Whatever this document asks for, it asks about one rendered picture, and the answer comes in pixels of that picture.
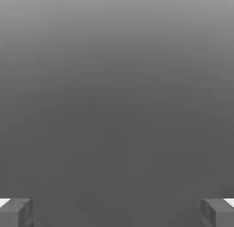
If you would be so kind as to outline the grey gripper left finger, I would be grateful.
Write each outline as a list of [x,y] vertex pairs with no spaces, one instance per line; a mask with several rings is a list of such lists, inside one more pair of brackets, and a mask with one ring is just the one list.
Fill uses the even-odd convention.
[[0,204],[0,227],[34,227],[33,214],[33,199],[4,199]]

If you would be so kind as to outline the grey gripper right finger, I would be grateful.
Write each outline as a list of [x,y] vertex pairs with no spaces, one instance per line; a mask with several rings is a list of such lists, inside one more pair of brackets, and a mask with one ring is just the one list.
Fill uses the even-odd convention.
[[204,227],[234,227],[234,198],[201,199],[200,212]]

